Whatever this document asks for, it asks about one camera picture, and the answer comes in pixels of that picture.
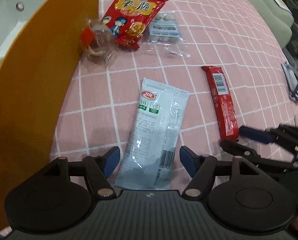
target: red snack bag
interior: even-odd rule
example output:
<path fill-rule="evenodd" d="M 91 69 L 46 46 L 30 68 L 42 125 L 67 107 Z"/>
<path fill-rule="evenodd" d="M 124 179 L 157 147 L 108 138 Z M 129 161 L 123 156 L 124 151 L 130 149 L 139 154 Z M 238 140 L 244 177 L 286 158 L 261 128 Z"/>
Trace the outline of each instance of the red snack bag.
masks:
<path fill-rule="evenodd" d="M 168 0 L 114 0 L 102 18 L 116 41 L 137 50 L 143 31 Z"/>
<path fill-rule="evenodd" d="M 232 97 L 221 67 L 203 66 L 205 71 L 215 113 L 217 115 L 221 141 L 228 139 L 237 141 L 239 137 L 238 123 Z"/>

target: yellow board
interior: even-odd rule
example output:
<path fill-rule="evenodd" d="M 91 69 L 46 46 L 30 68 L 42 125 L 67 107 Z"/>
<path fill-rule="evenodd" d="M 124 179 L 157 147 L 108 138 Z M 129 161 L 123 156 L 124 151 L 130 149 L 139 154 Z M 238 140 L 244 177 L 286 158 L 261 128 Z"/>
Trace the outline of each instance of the yellow board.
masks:
<path fill-rule="evenodd" d="M 0 65 L 0 230 L 7 193 L 48 163 L 79 34 L 97 16 L 98 0 L 47 0 Z"/>

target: checkered tablecloth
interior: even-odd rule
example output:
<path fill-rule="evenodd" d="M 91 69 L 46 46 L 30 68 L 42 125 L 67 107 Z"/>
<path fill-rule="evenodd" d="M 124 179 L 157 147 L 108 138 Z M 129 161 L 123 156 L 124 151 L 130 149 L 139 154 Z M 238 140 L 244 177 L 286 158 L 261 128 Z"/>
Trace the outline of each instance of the checkered tablecloth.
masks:
<path fill-rule="evenodd" d="M 101 15 L 112 1 L 99 0 Z M 59 116 L 51 159 L 63 155 L 78 161 L 86 155 L 101 155 L 112 146 L 119 146 L 123 153 L 140 85 L 147 77 L 190 92 L 170 184 L 171 189 L 183 190 L 189 175 L 179 160 L 181 145 L 198 155 L 225 156 L 218 146 L 217 119 L 201 65 L 223 68 L 239 125 L 265 129 L 294 123 L 298 104 L 288 97 L 280 65 L 284 54 L 247 0 L 169 0 L 163 10 L 175 11 L 191 57 L 158 51 L 147 54 L 140 47 L 136 52 L 123 52 L 109 70 L 82 59 Z M 276 145 L 240 142 L 266 158 L 292 158 Z"/>

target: clear plastic package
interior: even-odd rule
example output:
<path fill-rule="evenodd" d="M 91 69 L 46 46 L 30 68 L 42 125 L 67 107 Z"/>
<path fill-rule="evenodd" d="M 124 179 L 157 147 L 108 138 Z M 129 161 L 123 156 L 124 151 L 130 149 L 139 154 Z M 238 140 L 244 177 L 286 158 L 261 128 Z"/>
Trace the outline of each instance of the clear plastic package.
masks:
<path fill-rule="evenodd" d="M 169 188 L 171 167 L 189 92 L 143 79 L 138 111 L 115 186 Z"/>
<path fill-rule="evenodd" d="M 80 46 L 89 61 L 107 68 L 119 55 L 118 43 L 112 32 L 99 20 L 88 20 L 80 35 Z"/>
<path fill-rule="evenodd" d="M 160 11 L 146 29 L 145 39 L 151 49 L 190 57 L 188 46 L 183 39 L 173 11 Z"/>

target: red oval logo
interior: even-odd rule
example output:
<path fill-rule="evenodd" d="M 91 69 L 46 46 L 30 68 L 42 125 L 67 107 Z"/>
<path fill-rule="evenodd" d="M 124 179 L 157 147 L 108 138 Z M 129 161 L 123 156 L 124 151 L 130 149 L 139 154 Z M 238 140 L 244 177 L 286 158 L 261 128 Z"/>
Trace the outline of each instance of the red oval logo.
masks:
<path fill-rule="evenodd" d="M 150 91 L 142 91 L 141 93 L 145 98 L 148 98 L 150 100 L 153 100 L 156 98 L 156 95 L 154 93 L 151 93 Z"/>

